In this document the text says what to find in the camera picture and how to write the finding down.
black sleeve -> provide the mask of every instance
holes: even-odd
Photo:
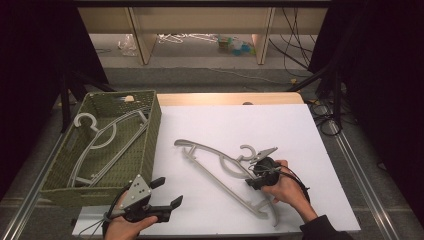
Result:
[[[347,232],[336,231],[326,215],[300,226],[300,230],[303,232],[303,240],[353,240]]]

wicker basket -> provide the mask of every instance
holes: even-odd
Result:
[[[124,101],[127,96],[132,96],[134,101]],[[89,118],[81,119],[82,126],[78,128],[72,125],[47,173],[40,190],[42,197],[66,207],[108,205],[119,190],[137,174],[141,173],[144,180],[149,183],[152,178],[162,115],[155,91],[89,93],[85,96],[78,114],[92,114],[97,120],[97,128],[102,129],[117,117],[142,107],[150,107],[148,128],[93,187],[67,187],[75,163],[95,135],[90,129]],[[89,151],[78,176],[90,179],[92,174],[98,173],[128,143],[139,128],[140,119],[136,117],[119,123],[116,136],[109,145]],[[106,142],[111,134],[112,128],[106,130],[96,143]]]

box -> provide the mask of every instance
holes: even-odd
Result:
[[[46,174],[40,190],[42,197],[65,207],[110,205],[118,192],[137,174],[150,183],[162,115],[155,91],[88,93],[78,114],[93,115],[97,121],[96,128],[101,130],[116,118],[142,107],[150,108],[147,129],[93,187],[67,187],[78,158],[96,136],[96,132],[90,128],[93,121],[89,117],[80,118],[80,127],[72,124]],[[89,150],[78,176],[91,179],[93,174],[98,173],[128,144],[140,129],[141,121],[140,117],[135,116],[116,124],[116,133],[110,143],[108,140],[113,135],[113,128],[105,130],[93,145],[108,144]]]

human hand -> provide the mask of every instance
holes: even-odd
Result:
[[[275,162],[284,166],[281,168],[282,172],[291,174],[287,169],[288,162],[286,160],[276,160]],[[280,178],[275,185],[263,186],[261,190],[274,196],[273,203],[281,201],[290,204],[300,214],[305,223],[318,217],[299,184],[287,176],[280,174]]]
[[[125,192],[119,199],[116,206],[121,205],[121,202],[124,200],[124,197],[127,193]],[[139,222],[128,222],[123,217],[114,218],[108,227],[106,232],[105,240],[132,240],[137,237],[137,235],[143,229],[146,229],[158,221],[156,216],[151,216],[145,218]]]

white board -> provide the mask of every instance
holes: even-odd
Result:
[[[153,190],[150,203],[169,205],[180,195],[184,199],[168,223],[154,224],[143,230],[141,236],[280,235],[299,232],[303,224],[296,211],[284,203],[274,205],[278,212],[276,227],[271,208],[262,209],[268,213],[267,218],[258,218],[183,156],[183,147],[174,146],[177,139],[212,147],[233,158],[250,155],[249,150],[240,149],[244,144],[256,152],[278,147],[270,157],[288,160],[289,167],[310,187],[311,203],[317,214],[326,214],[336,230],[360,230],[306,105],[162,106],[161,109],[153,179],[166,177],[166,183]],[[194,155],[244,200],[257,204],[263,199],[260,191],[225,172],[217,155],[203,150],[196,150]],[[84,207],[73,234],[78,235],[101,219],[107,209],[108,206]],[[82,235],[90,235],[93,230]]]

